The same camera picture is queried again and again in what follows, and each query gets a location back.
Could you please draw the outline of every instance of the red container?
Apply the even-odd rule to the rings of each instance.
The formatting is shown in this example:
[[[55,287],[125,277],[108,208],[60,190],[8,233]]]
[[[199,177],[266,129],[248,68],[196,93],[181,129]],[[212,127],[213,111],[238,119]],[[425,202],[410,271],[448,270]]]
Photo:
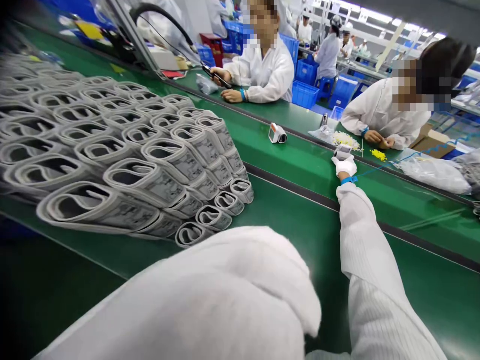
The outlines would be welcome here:
[[[222,45],[222,38],[215,34],[200,34],[200,38],[201,42],[211,49],[216,66],[223,68],[224,46]]]

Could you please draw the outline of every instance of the gloved hand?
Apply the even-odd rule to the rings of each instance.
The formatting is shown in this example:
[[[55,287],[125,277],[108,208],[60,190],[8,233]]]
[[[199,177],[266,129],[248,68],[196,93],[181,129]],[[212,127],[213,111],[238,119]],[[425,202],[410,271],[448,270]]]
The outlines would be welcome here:
[[[357,164],[355,164],[354,156],[350,155],[345,160],[340,161],[336,157],[332,157],[331,160],[336,166],[336,175],[344,172],[350,175],[351,177],[357,173]]]

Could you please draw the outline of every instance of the woman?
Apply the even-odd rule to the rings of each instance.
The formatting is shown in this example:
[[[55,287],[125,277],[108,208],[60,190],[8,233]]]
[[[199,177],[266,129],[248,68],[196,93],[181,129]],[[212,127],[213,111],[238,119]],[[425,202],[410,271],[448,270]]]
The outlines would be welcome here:
[[[350,36],[350,32],[353,28],[353,25],[351,23],[348,23],[345,25],[345,29],[343,30],[343,43],[342,48],[340,49],[340,57],[342,59],[350,59],[352,51],[354,50],[355,44],[352,37]]]
[[[256,38],[224,68],[214,67],[227,83],[250,86],[248,90],[225,90],[221,97],[229,103],[271,103],[278,99],[292,101],[295,67],[289,49],[279,37],[280,17],[274,0],[251,0],[250,15]],[[220,81],[213,78],[218,85]]]
[[[330,34],[321,43],[313,59],[320,64],[316,78],[335,78],[337,76],[337,58],[340,54],[342,41],[340,40],[340,29],[342,28],[342,19],[335,15],[330,20]]]
[[[408,68],[397,70],[397,77],[370,86],[346,107],[340,121],[380,149],[408,148],[430,119],[434,104],[450,103],[452,90],[475,56],[472,46],[446,37],[418,60],[405,61]]]

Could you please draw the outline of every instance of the blue stool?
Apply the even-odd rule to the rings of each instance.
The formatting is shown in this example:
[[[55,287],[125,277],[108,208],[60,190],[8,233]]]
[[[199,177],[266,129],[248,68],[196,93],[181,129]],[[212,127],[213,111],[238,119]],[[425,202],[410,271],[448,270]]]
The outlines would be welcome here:
[[[334,77],[322,77],[320,80],[317,80],[315,82],[315,87],[319,87],[320,92],[318,93],[318,97],[316,98],[316,100],[320,101],[321,98],[330,99],[330,94],[332,93],[334,84],[335,84]]]

